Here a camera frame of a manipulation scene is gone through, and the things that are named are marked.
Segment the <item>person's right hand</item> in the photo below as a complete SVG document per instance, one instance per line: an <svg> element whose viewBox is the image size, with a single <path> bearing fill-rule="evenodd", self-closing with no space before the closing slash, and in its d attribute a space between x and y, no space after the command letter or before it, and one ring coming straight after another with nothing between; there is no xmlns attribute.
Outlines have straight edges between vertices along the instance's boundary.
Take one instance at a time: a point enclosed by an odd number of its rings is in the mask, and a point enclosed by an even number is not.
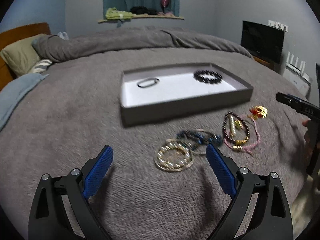
<svg viewBox="0 0 320 240"><path fill-rule="evenodd" d="M307 163L307 164L310 163L310 158L311 158L311 156L312 156L313 149L314 149L314 146L312 145L311 139L310 139L310 129L308 128L309 121L310 121L310 120L304 120L304 121L302 121L302 125L307 128L307 131L306 131L306 133L304 134L305 154L306 154L306 163Z"/></svg>

